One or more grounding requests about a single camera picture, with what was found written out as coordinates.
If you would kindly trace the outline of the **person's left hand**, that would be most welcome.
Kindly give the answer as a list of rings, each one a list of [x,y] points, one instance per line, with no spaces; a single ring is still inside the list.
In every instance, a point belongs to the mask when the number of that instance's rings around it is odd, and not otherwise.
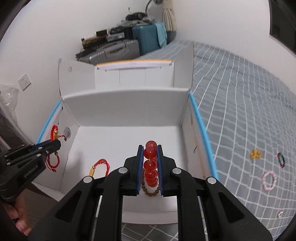
[[[28,236],[31,232],[30,219],[27,214],[27,207],[25,204],[25,198],[23,194],[20,194],[14,203],[10,205],[7,203],[3,204],[4,209],[11,219],[17,219],[16,227],[25,236]]]

